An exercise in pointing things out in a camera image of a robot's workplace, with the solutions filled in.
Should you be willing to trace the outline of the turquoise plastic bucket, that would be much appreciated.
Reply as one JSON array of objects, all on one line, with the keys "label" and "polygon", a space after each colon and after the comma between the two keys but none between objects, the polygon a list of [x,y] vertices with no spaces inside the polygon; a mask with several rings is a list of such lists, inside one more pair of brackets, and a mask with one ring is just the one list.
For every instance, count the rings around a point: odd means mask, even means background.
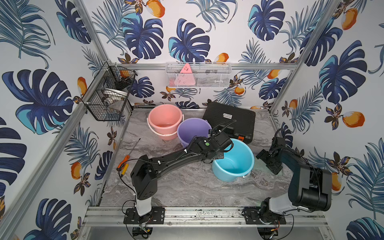
[{"label": "turquoise plastic bucket", "polygon": [[221,181],[234,182],[238,178],[247,178],[254,168],[255,156],[247,144],[231,139],[233,147],[225,149],[224,158],[214,160],[212,170]]}]

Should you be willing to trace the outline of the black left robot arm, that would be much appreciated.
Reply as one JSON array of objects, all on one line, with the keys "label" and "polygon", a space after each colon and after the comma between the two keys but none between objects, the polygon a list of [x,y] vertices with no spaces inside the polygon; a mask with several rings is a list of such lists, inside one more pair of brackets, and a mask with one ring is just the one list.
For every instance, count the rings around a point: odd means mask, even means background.
[{"label": "black left robot arm", "polygon": [[218,132],[208,138],[195,136],[187,147],[165,156],[141,156],[131,172],[137,214],[142,217],[152,212],[152,196],[158,191],[160,178],[192,163],[223,159],[233,147],[228,135]]}]

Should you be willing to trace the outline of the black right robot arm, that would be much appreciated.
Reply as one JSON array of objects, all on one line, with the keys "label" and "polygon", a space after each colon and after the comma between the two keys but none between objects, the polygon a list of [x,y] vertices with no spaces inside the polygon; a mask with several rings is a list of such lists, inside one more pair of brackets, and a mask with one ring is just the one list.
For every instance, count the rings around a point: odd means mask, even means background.
[{"label": "black right robot arm", "polygon": [[261,203],[263,215],[282,216],[292,211],[326,212],[332,204],[332,173],[311,165],[301,155],[286,146],[285,139],[273,137],[268,151],[262,150],[257,159],[277,175],[287,166],[293,176],[288,192],[279,197],[266,198]]}]

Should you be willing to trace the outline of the purple plastic bucket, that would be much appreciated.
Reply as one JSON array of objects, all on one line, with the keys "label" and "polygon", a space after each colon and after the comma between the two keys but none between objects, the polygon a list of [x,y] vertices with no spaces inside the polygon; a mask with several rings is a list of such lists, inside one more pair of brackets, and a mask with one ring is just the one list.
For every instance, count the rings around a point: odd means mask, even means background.
[{"label": "purple plastic bucket", "polygon": [[195,136],[207,138],[211,129],[211,125],[206,120],[190,118],[184,120],[178,126],[177,135],[182,146],[185,148],[192,142]]}]

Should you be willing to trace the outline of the pink plastic bucket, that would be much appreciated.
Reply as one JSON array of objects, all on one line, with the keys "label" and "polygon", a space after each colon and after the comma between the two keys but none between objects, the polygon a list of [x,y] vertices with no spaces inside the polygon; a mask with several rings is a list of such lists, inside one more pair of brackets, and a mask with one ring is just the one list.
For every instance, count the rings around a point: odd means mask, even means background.
[{"label": "pink plastic bucket", "polygon": [[160,105],[152,109],[147,117],[149,129],[160,139],[171,141],[176,139],[179,125],[185,117],[174,105]]}]

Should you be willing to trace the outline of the black plastic tool case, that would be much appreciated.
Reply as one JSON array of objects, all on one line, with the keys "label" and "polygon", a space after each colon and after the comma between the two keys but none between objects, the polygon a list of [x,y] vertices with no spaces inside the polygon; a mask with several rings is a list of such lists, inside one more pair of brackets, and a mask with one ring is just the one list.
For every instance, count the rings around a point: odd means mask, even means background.
[{"label": "black plastic tool case", "polygon": [[236,108],[216,102],[209,103],[203,119],[216,130],[222,130],[231,123],[224,132],[234,139],[250,144],[254,137],[256,113],[250,110]]}]

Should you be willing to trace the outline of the pink triangular object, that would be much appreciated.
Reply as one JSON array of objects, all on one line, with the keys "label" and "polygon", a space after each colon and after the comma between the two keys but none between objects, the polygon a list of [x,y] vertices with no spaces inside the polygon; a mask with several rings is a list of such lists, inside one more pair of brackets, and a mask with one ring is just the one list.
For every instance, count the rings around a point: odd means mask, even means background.
[{"label": "pink triangular object", "polygon": [[180,73],[177,74],[174,83],[176,87],[191,87],[196,84],[196,79],[189,63],[183,66]]}]

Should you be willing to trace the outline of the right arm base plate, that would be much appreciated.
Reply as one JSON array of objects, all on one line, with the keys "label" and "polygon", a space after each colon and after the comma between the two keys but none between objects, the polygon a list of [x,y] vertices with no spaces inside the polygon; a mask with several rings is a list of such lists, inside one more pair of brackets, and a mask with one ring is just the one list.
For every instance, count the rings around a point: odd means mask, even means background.
[{"label": "right arm base plate", "polygon": [[286,219],[283,215],[275,214],[269,209],[262,210],[261,207],[246,207],[242,210],[247,225],[285,225]]}]

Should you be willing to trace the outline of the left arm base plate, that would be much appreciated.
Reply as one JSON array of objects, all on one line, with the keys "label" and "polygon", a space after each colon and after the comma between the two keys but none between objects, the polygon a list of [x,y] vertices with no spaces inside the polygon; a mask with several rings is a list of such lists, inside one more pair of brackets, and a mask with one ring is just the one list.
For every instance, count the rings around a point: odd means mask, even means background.
[{"label": "left arm base plate", "polygon": [[128,208],[125,211],[124,224],[126,225],[162,225],[165,218],[165,208],[163,207],[152,207],[152,210],[143,215],[139,216],[136,208]]}]

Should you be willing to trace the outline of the yellow handled screwdriver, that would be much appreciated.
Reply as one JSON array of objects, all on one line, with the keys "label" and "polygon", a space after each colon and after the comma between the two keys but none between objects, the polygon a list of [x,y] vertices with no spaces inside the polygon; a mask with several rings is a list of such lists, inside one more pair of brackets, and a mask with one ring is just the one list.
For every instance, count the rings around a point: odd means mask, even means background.
[{"label": "yellow handled screwdriver", "polygon": [[124,164],[124,167],[122,168],[122,171],[121,171],[121,173],[120,173],[120,176],[121,176],[121,177],[123,177],[123,176],[126,174],[126,171],[127,171],[128,167],[129,167],[129,164],[128,164],[128,163],[125,163],[125,164]]}]

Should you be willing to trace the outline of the orange handled screwdriver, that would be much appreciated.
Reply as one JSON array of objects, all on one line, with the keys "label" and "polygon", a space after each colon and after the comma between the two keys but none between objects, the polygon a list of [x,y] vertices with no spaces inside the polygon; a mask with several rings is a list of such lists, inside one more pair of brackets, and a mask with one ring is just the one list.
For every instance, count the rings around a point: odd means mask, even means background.
[{"label": "orange handled screwdriver", "polygon": [[139,138],[137,140],[137,142],[135,143],[134,147],[131,149],[131,151],[125,156],[125,158],[119,163],[118,167],[117,167],[117,171],[120,172],[122,171],[123,169],[127,169],[126,168],[126,164],[128,162],[128,160],[130,159],[130,156],[132,154],[132,152],[134,151],[134,149],[136,148],[136,146],[138,145],[138,143],[140,142],[141,138]]}]

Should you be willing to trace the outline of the aluminium front rail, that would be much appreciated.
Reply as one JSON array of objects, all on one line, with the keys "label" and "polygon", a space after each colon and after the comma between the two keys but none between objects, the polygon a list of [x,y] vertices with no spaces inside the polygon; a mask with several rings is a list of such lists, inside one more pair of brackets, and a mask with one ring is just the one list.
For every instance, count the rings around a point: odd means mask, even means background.
[{"label": "aluminium front rail", "polygon": [[[129,220],[121,207],[89,207],[83,219],[85,227],[138,226]],[[239,207],[166,207],[159,217],[152,217],[148,227],[328,227],[323,213],[293,212],[285,221],[262,223],[257,211]]]}]

